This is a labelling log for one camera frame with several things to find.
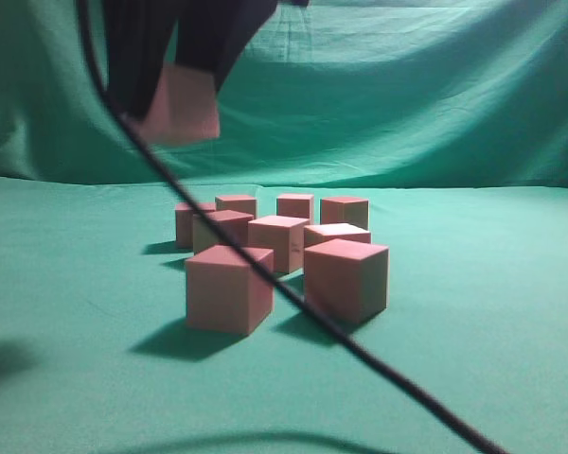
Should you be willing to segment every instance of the wooden block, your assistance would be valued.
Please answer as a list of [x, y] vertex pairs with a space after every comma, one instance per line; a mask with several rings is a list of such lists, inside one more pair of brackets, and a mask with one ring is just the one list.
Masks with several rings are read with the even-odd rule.
[[339, 224], [306, 225], [303, 243], [304, 247], [308, 248], [309, 246], [336, 238], [369, 243], [371, 235], [367, 230], [347, 224], [346, 222]]
[[276, 213], [290, 218], [306, 218], [313, 224], [313, 205], [312, 194], [280, 194], [276, 201]]
[[[198, 203], [205, 213], [217, 210], [215, 202]], [[192, 246], [193, 211], [187, 203], [177, 203], [174, 207], [175, 244], [178, 248], [189, 249]]]
[[320, 223], [346, 222], [368, 230], [368, 199], [325, 197], [320, 201]]
[[[272, 271], [274, 252], [245, 248]], [[217, 245], [186, 260], [186, 324], [248, 336], [274, 309], [274, 288], [228, 246]]]
[[361, 323], [388, 306], [389, 248], [332, 239], [305, 249], [305, 297], [329, 316]]
[[293, 272], [303, 266], [305, 218], [266, 216], [248, 223], [248, 245], [274, 250], [274, 270]]
[[257, 198], [252, 196], [218, 196], [215, 198], [217, 210], [233, 210], [257, 217]]
[[[232, 210], [215, 211], [208, 215], [242, 246], [248, 244], [248, 221], [253, 220], [252, 215]], [[193, 217], [192, 237], [194, 253], [200, 253], [220, 243], [197, 215]]]

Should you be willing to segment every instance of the wire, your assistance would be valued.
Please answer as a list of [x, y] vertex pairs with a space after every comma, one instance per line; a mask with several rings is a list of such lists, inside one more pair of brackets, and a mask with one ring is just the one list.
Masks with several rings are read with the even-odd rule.
[[115, 103], [111, 100], [110, 95], [103, 88], [101, 82], [100, 71], [98, 69], [97, 60], [93, 50], [91, 27], [88, 12], [87, 0], [76, 0], [76, 6], [79, 16], [80, 39], [82, 44], [82, 51], [86, 61], [87, 69], [90, 73], [93, 85], [98, 93], [99, 98], [105, 105], [108, 112], [111, 114], [114, 121], [126, 133], [128, 138], [138, 148], [141, 155], [147, 160], [148, 164], [161, 175], [175, 194], [182, 200], [186, 201], [191, 207], [193, 212], [200, 217], [209, 230], [223, 243], [230, 246], [250, 267], [262, 278], [265, 282], [269, 283], [277, 289], [284, 297], [286, 297], [294, 306], [307, 315], [313, 322], [320, 328], [331, 335], [337, 340], [345, 349], [351, 353], [356, 359], [373, 370], [378, 375], [382, 376], [390, 383], [395, 385], [398, 389], [406, 393], [408, 396], [418, 402], [425, 410], [431, 413], [447, 428], [449, 428], [457, 436], [465, 440], [468, 444], [473, 446], [484, 454], [507, 454], [502, 447], [496, 445], [494, 442], [486, 438], [475, 428], [464, 422], [443, 404], [438, 402], [434, 397], [430, 396], [426, 391], [422, 390], [417, 384], [413, 383], [410, 379], [396, 371], [391, 366], [387, 365], [380, 359], [374, 357], [371, 353], [365, 350], [360, 344], [356, 343], [350, 336], [348, 336], [337, 324], [330, 318], [319, 312], [312, 306], [309, 306], [305, 300], [300, 298], [288, 286], [279, 281], [272, 273], [258, 263], [242, 246], [227, 232], [220, 228], [220, 226], [213, 221], [206, 213], [200, 209], [198, 202], [196, 202], [187, 190], [177, 182], [175, 176], [170, 173], [169, 169], [151, 152], [150, 148], [144, 141], [136, 134], [136, 132], [126, 123], [117, 113]]

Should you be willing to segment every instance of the block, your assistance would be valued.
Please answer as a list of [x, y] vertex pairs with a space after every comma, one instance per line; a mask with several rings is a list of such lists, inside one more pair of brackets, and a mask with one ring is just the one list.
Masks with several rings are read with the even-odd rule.
[[336, 238], [369, 243], [371, 234], [365, 229], [347, 224], [346, 222], [338, 224], [306, 225], [303, 244], [304, 247], [308, 248], [309, 246]]
[[293, 272], [303, 266], [305, 218], [266, 216], [248, 223], [248, 245], [274, 250], [274, 270]]
[[280, 194], [275, 213], [290, 218], [306, 218], [313, 224], [314, 197], [312, 194]]
[[[198, 203], [205, 213], [217, 210], [215, 202]], [[174, 207], [175, 244], [178, 248], [190, 249], [192, 243], [193, 211], [187, 203], [177, 203]]]
[[368, 199], [324, 197], [320, 201], [320, 223], [346, 222], [368, 230]]
[[[274, 269], [273, 251], [244, 249]], [[274, 309], [274, 288], [229, 246], [213, 246], [185, 263], [187, 326], [248, 336]]]
[[388, 306], [389, 247], [332, 239], [305, 249], [305, 297], [342, 322], [358, 324]]
[[[253, 220], [253, 215], [239, 211], [223, 210], [208, 213], [210, 218], [217, 222], [225, 232], [229, 233], [242, 246], [248, 243], [248, 222]], [[219, 239], [204, 225], [198, 215], [193, 217], [192, 227], [193, 252], [200, 253], [216, 244]]]
[[233, 210], [257, 217], [257, 198], [253, 196], [218, 196], [215, 198], [217, 210]]

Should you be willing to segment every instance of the green fabric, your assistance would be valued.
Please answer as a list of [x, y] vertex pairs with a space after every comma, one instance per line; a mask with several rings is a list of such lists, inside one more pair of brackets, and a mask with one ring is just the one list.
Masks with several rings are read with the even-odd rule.
[[[566, 186], [568, 0], [282, 6], [220, 103], [221, 139], [159, 149], [191, 183]], [[94, 96], [73, 2], [0, 1], [0, 175], [156, 180]]]
[[[293, 189], [192, 192], [263, 216]], [[314, 194], [368, 197], [391, 248], [390, 306], [353, 336], [511, 452], [568, 453], [568, 189]], [[472, 452], [279, 296], [244, 340], [182, 328], [175, 202], [0, 179], [0, 454]]]

